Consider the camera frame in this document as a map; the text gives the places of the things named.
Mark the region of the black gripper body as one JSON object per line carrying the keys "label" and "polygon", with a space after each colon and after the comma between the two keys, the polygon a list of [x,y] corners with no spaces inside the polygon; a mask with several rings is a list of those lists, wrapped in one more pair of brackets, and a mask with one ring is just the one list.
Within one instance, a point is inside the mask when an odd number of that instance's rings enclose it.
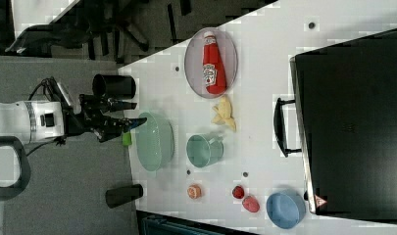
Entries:
{"label": "black gripper body", "polygon": [[65,112],[65,136],[79,136],[85,132],[92,132],[99,141],[104,140],[104,131],[100,128],[102,112],[101,99],[94,95],[80,94],[78,96],[80,111]]}

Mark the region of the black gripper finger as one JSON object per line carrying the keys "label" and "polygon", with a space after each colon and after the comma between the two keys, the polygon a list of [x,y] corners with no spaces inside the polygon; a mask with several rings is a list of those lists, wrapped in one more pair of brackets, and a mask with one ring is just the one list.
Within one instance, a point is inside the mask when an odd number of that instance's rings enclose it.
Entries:
{"label": "black gripper finger", "polygon": [[138,118],[113,118],[107,119],[99,127],[99,142],[103,143],[114,138],[120,137],[123,133],[130,132],[132,129],[141,126],[147,121],[146,117]]}
{"label": "black gripper finger", "polygon": [[136,106],[137,106],[136,103],[109,99],[106,102],[103,112],[106,113],[106,112],[117,112],[124,110],[134,110]]}

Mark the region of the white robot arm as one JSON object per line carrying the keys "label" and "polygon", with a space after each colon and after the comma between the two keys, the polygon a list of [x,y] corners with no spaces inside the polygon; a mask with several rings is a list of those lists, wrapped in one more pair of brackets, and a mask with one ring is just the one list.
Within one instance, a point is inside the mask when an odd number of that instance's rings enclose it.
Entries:
{"label": "white robot arm", "polygon": [[77,105],[55,96],[49,101],[0,103],[0,202],[19,196],[31,178],[25,147],[36,149],[91,132],[103,143],[144,124],[145,117],[116,118],[108,113],[132,110],[134,103],[81,95]]}

